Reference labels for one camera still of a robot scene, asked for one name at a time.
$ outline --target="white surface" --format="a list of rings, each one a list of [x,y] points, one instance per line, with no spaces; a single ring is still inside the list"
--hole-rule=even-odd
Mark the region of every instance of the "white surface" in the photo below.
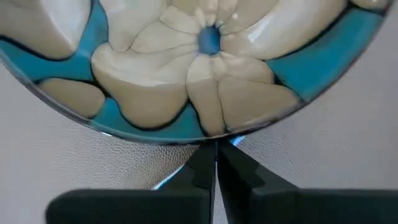
[[[398,188],[398,9],[328,92],[241,148],[301,187]],[[148,188],[195,146],[152,147],[74,123],[0,68],[0,223],[43,224],[48,201],[74,187]],[[225,224],[221,200],[215,223]]]

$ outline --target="cream petal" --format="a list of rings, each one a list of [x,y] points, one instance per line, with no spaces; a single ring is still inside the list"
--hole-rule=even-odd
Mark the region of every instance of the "cream petal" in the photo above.
[[[0,36],[48,58],[67,58],[79,45],[90,8],[90,0],[2,0]]]
[[[85,118],[98,114],[105,102],[103,92],[87,83],[61,78],[50,78],[39,88],[58,103]]]
[[[199,0],[172,0],[172,5],[189,16],[196,17],[201,27],[206,27],[206,17],[200,7]]]
[[[224,133],[223,111],[218,98],[218,83],[213,78],[210,58],[199,55],[191,64],[187,76],[188,96],[210,136]]]
[[[213,57],[211,62],[217,80],[224,77],[236,77],[252,82],[274,83],[274,72],[266,63],[252,57],[221,52],[219,56]]]
[[[198,0],[205,15],[206,25],[212,26],[216,22],[218,0]]]
[[[261,60],[283,56],[316,37],[345,6],[346,0],[279,0],[252,27],[222,36],[221,49]]]
[[[93,73],[119,103],[124,117],[141,128],[169,123],[187,101],[185,86],[195,46],[152,54],[112,51],[108,44],[93,55]]]
[[[138,34],[131,49],[141,53],[153,53],[196,42],[196,35],[178,32],[158,21]]]
[[[280,0],[244,0],[238,1],[235,11],[220,27],[223,35],[244,30],[267,15]]]
[[[234,13],[238,0],[218,0],[216,26],[223,25]]]
[[[109,26],[109,42],[113,50],[126,51],[136,35],[156,21],[167,8],[164,0],[99,0]]]
[[[389,4],[390,0],[351,0],[354,4],[356,4],[359,7],[365,8],[365,9],[385,9]]]
[[[190,34],[198,34],[201,29],[199,23],[192,16],[175,6],[169,6],[160,17],[160,21],[172,29]]]
[[[220,81],[219,96],[230,131],[247,128],[292,110],[299,99],[286,87],[227,77]]]

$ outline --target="circular dish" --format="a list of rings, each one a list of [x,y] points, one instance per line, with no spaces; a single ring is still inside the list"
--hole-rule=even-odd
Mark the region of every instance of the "circular dish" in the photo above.
[[[334,83],[388,0],[0,0],[0,56],[66,116],[133,141],[264,128]]]

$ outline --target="turquoise resin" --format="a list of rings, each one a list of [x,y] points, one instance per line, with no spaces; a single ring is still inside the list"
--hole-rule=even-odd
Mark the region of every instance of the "turquoise resin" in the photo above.
[[[108,41],[108,25],[98,0],[94,1],[90,20],[77,52],[64,61],[49,61],[32,55],[13,44],[0,40],[3,60],[11,70],[37,81],[50,77],[93,82],[90,58],[97,46]],[[366,47],[382,17],[360,9],[352,9],[317,42],[288,56],[266,63],[289,88],[305,100],[311,100],[335,81]],[[219,51],[216,29],[205,30],[199,37],[204,54]],[[188,104],[173,124],[156,131],[143,131],[128,123],[121,115],[118,104],[108,98],[99,115],[91,121],[92,127],[123,138],[155,142],[190,142],[204,138],[197,114]]]
[[[266,63],[283,84],[310,101],[344,73],[381,22],[380,15],[352,9],[313,44]]]
[[[199,52],[215,55],[220,52],[220,31],[215,27],[204,28],[198,36]]]
[[[164,142],[167,139],[175,139],[175,142],[180,142],[180,140],[183,141],[184,139],[204,137],[199,122],[197,122],[197,114],[191,105],[187,105],[181,115],[170,126],[158,131],[143,131],[131,126],[122,117],[116,101],[108,98],[103,109],[93,120],[92,126],[125,138],[131,138],[132,136],[129,136],[129,134],[132,134],[134,139],[141,141]]]
[[[78,50],[67,60],[49,61],[3,40],[0,40],[0,49],[7,55],[6,62],[12,65],[11,69],[21,72],[33,82],[52,77],[93,81],[91,55],[107,41],[108,22],[102,6],[95,1]]]

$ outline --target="round resin art piece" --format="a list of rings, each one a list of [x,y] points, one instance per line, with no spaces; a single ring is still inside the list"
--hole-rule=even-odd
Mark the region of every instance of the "round resin art piece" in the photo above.
[[[0,0],[0,57],[75,121],[190,143],[264,128],[311,102],[366,49],[392,3]]]

